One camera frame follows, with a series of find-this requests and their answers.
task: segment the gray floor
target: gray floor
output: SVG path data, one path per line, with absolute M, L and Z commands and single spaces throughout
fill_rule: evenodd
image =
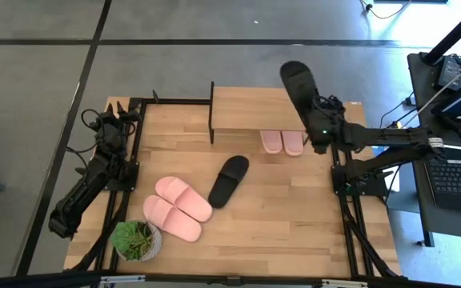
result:
M 0 0 L 0 38 L 91 38 L 102 4 Z M 375 7 L 389 14 L 399 4 Z M 429 14 L 434 21 L 427 21 Z M 359 0 L 114 1 L 104 38 L 383 39 L 406 47 L 101 46 L 81 110 L 102 109 L 107 96 L 150 97 L 152 89 L 165 98 L 207 98 L 210 81 L 280 87 L 280 65 L 295 59 L 311 67 L 322 94 L 364 102 L 368 123 L 377 126 L 411 92 L 406 56 L 421 49 L 407 46 L 425 50 L 460 18 L 461 0 L 413 4 L 386 21 L 363 15 Z M 86 52 L 86 46 L 0 46 L 0 181 L 8 186 L 0 193 L 0 276 L 12 271 Z M 453 52 L 461 54 L 461 42 Z M 92 139 L 77 121 L 70 145 L 84 148 Z M 77 179 L 76 166 L 78 159 L 68 154 L 52 203 Z M 461 238 L 437 234 L 436 248 L 422 248 L 414 244 L 422 237 L 417 214 L 391 211 L 390 217 L 404 275 L 461 284 Z M 67 245 L 44 227 L 31 273 L 60 271 Z

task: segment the potted plant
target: potted plant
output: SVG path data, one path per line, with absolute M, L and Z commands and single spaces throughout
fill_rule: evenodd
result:
M 148 222 L 119 222 L 111 234 L 118 255 L 128 261 L 146 261 L 159 253 L 162 245 L 158 228 Z

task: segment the desk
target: desk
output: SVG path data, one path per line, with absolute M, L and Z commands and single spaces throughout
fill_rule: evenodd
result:
M 109 98 L 109 102 L 117 100 L 129 102 L 129 98 Z M 364 124 L 361 103 L 348 102 L 346 107 L 349 121 Z M 156 258 L 149 262 L 120 260 L 117 271 L 350 277 L 339 200 L 331 185 L 330 149 L 317 155 L 307 145 L 296 158 L 283 152 L 266 154 L 257 130 L 215 129 L 211 145 L 208 113 L 208 106 L 146 106 L 138 152 L 140 171 L 126 219 L 143 219 L 143 201 L 154 194 L 154 184 L 167 175 L 180 177 L 207 197 L 222 164 L 241 154 L 250 160 L 246 177 L 227 205 L 214 210 L 212 219 L 202 224 L 202 237 L 197 242 L 162 233 L 163 247 Z M 370 156 L 367 152 L 355 155 Z M 102 192 L 83 214 L 65 268 L 77 264 L 99 236 L 107 199 L 108 193 Z M 400 273 L 386 207 L 376 197 L 362 197 L 362 206 L 370 242 L 389 267 Z M 355 239 L 359 272 L 364 273 L 359 247 Z M 111 250 L 108 244 L 103 268 L 108 267 Z
M 439 68 L 424 64 L 418 54 L 408 55 L 408 67 L 414 88 L 415 100 L 419 106 L 426 103 L 435 93 L 432 83 L 435 81 Z M 428 126 L 444 140 L 445 144 L 461 146 L 458 136 L 443 128 L 431 114 L 431 107 L 419 115 L 421 126 Z M 461 236 L 461 213 L 437 207 L 433 202 L 430 184 L 422 161 L 413 163 L 415 184 L 418 191 L 421 223 L 425 236 L 425 245 L 433 246 L 431 232 Z

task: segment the wooden shelf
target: wooden shelf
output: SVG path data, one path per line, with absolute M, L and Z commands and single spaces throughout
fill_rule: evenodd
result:
M 304 131 L 281 88 L 215 87 L 213 129 Z

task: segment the plant pot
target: plant pot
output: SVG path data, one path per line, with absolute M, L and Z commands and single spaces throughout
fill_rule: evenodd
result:
M 122 255 L 120 251 L 118 251 L 118 249 L 115 249 L 117 251 L 118 256 L 120 256 L 120 258 L 126 261 L 140 262 L 140 261 L 151 260 L 159 253 L 162 247 L 162 242 L 163 242 L 161 232 L 159 231 L 158 228 L 156 228 L 156 226 L 150 224 L 149 222 L 147 223 L 147 226 L 149 227 L 150 232 L 152 233 L 152 246 L 150 247 L 150 249 L 144 255 L 142 255 L 142 257 L 139 260 L 127 260 L 126 257 Z

